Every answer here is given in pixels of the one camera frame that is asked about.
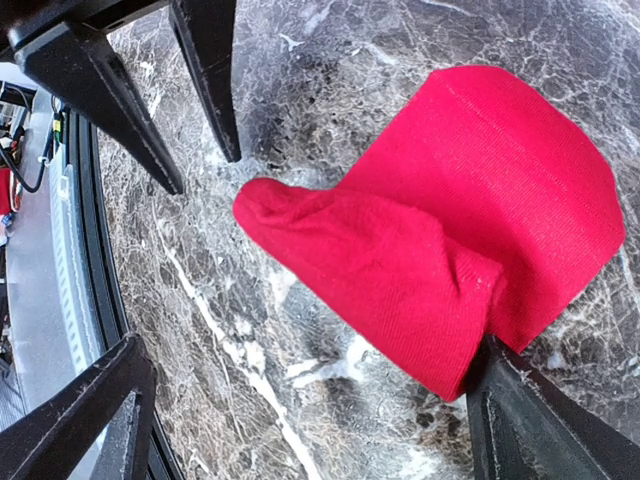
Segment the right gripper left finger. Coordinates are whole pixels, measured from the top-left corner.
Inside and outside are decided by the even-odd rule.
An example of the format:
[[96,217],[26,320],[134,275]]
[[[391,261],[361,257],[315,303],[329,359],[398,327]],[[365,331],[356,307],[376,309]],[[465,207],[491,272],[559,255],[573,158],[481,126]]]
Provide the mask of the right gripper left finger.
[[134,396],[125,479],[146,477],[157,373],[142,337],[128,334],[57,395],[1,433],[3,479],[66,479]]

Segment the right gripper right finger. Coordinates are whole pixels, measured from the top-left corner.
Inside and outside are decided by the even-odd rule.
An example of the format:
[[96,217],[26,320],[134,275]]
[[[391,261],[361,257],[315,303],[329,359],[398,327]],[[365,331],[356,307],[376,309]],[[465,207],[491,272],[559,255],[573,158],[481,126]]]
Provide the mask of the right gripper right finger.
[[483,338],[465,387],[475,478],[638,478],[638,445],[498,338]]

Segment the red sock plain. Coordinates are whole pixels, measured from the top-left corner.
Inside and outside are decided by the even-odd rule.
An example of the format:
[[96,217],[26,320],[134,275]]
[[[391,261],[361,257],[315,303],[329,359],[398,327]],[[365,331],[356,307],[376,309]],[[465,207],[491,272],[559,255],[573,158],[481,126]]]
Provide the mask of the red sock plain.
[[233,213],[382,354],[445,401],[482,338],[527,347],[625,240],[585,133],[493,66],[432,72],[333,188],[246,183]]

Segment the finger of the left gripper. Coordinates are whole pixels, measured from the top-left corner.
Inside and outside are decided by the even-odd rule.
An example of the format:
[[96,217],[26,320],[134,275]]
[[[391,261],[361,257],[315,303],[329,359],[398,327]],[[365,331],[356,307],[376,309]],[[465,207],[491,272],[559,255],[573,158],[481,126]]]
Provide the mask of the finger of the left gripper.
[[214,137],[231,163],[241,159],[231,91],[235,12],[234,1],[170,3],[172,30]]

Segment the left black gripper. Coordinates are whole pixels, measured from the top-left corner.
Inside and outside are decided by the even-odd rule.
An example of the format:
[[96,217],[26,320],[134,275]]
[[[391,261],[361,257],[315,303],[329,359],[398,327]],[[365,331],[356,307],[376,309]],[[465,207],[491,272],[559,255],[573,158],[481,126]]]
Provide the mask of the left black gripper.
[[179,169],[104,35],[167,4],[2,1],[1,61],[15,58],[27,77],[115,139],[166,192],[179,195]]

